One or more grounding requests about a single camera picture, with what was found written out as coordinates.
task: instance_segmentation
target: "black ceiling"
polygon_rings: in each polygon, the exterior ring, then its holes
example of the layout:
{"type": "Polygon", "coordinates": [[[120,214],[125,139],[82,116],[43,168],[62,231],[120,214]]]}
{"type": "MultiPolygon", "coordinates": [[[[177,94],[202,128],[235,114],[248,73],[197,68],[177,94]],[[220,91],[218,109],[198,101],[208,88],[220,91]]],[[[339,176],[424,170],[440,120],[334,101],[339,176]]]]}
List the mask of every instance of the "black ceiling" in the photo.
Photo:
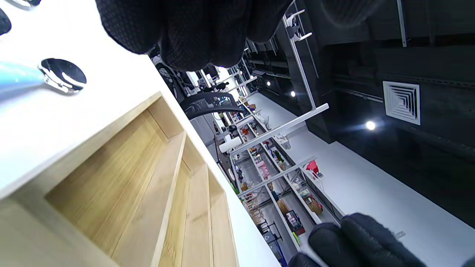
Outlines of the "black ceiling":
{"type": "MultiPolygon", "coordinates": [[[[309,130],[339,141],[398,180],[475,227],[475,2],[403,1],[408,47],[403,48],[395,0],[351,29],[333,26],[319,0],[297,0],[300,19],[313,35],[297,42],[316,105],[330,109],[307,120],[309,130]],[[383,103],[345,93],[383,97],[382,81],[419,84],[421,126],[385,115],[383,103]],[[383,122],[376,132],[352,131],[368,119],[383,122]]],[[[295,6],[289,13],[295,12],[295,6]]],[[[245,59],[271,88],[261,93],[296,115],[310,103],[282,25],[277,51],[259,46],[245,59]],[[296,98],[289,96],[297,92],[296,98]]]]}

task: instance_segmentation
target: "black chair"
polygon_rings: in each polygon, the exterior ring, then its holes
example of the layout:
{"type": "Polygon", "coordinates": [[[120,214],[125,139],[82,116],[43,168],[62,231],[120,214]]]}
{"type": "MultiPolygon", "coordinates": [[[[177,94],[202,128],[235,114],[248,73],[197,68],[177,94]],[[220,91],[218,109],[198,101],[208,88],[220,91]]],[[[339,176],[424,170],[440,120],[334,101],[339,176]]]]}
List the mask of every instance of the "black chair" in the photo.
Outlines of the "black chair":
{"type": "Polygon", "coordinates": [[[236,101],[229,93],[201,92],[186,97],[186,93],[181,84],[184,83],[185,86],[187,86],[187,84],[182,79],[180,82],[172,69],[162,63],[158,63],[155,67],[159,71],[163,80],[165,80],[165,83],[175,96],[176,100],[180,103],[180,106],[188,119],[191,120],[198,116],[213,112],[244,112],[241,108],[237,107],[238,105],[236,104],[236,101]]]}
{"type": "Polygon", "coordinates": [[[229,93],[198,93],[185,98],[180,106],[190,120],[213,112],[243,112],[229,93]]]}

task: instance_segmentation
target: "red object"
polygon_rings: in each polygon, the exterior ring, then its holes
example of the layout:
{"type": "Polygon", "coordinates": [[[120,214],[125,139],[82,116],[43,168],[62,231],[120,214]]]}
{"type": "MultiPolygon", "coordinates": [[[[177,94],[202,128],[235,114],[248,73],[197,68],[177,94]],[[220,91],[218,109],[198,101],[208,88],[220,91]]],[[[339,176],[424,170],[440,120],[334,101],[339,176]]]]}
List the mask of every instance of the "red object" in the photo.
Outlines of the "red object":
{"type": "Polygon", "coordinates": [[[307,165],[307,171],[308,170],[313,170],[315,173],[318,173],[318,166],[317,166],[317,163],[315,161],[311,161],[308,165],[307,165]]]}

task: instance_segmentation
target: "paper towel roll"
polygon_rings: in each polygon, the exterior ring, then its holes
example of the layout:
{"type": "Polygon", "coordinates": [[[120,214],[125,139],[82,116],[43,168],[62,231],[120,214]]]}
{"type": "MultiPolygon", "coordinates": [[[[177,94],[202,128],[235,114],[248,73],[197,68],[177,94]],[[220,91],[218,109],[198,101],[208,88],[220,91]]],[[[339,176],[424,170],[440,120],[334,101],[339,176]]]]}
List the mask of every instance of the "paper towel roll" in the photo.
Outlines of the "paper towel roll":
{"type": "Polygon", "coordinates": [[[227,152],[228,150],[232,149],[233,147],[242,144],[242,141],[239,137],[236,137],[236,138],[233,138],[233,139],[229,140],[228,137],[226,136],[225,140],[226,140],[226,142],[219,145],[219,150],[221,151],[221,153],[227,152]]]}

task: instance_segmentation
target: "ceiling light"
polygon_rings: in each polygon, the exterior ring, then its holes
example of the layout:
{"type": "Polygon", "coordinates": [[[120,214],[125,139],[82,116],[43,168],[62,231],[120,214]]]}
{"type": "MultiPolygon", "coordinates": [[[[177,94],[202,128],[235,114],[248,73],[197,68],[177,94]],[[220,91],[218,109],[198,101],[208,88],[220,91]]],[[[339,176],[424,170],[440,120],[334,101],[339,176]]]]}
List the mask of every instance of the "ceiling light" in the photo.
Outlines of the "ceiling light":
{"type": "Polygon", "coordinates": [[[366,123],[366,128],[368,128],[368,130],[372,131],[372,130],[374,130],[374,129],[376,128],[376,124],[375,124],[374,122],[372,122],[372,121],[368,121],[368,122],[366,123]]]}

